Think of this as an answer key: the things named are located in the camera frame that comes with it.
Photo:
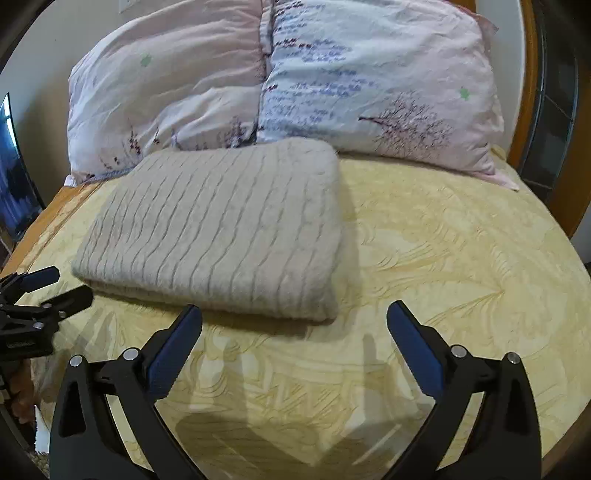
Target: green star print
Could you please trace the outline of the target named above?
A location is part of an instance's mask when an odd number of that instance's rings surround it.
[[[468,101],[468,99],[470,98],[470,92],[468,91],[468,89],[466,87],[462,87],[460,88],[460,96],[465,100]]]
[[[141,66],[142,67],[147,67],[148,65],[150,65],[150,63],[152,62],[152,55],[150,55],[149,53],[144,56],[144,58],[142,59]]]

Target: light switch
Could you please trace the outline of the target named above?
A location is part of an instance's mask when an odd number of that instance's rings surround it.
[[[139,0],[119,0],[119,13],[125,12],[129,7],[138,3]]]

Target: blue gripper pad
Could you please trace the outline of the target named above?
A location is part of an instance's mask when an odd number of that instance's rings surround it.
[[[168,396],[203,329],[201,310],[196,306],[184,315],[154,358],[147,371],[148,395],[154,400]]]
[[[409,314],[399,302],[391,304],[387,314],[388,330],[421,391],[438,400],[444,390],[443,367]]]
[[[26,274],[21,280],[21,288],[24,291],[31,292],[39,288],[47,287],[60,279],[60,271],[56,267],[47,267]]]

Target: floral pillowcase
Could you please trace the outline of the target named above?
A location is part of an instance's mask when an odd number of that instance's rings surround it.
[[[518,189],[491,156],[504,122],[470,15],[440,0],[294,0],[272,16],[257,141],[318,138]]]

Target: pink pillowcase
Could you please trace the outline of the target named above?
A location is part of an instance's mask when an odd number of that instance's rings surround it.
[[[187,0],[125,24],[72,70],[66,185],[127,173],[166,147],[254,136],[265,64],[255,0]]]
[[[480,27],[480,30],[482,31],[482,39],[484,40],[486,52],[490,56],[492,39],[496,35],[496,33],[499,31],[499,27],[497,27],[493,22],[488,20],[488,18],[483,17],[482,15],[479,15],[477,13],[474,13],[472,10],[464,7],[463,5],[455,4],[455,3],[451,2],[450,0],[441,0],[441,1],[445,2],[447,4],[450,4],[450,5],[453,5],[456,8],[459,8],[465,14],[470,15],[474,20],[476,20],[476,23],[478,23],[478,26]]]

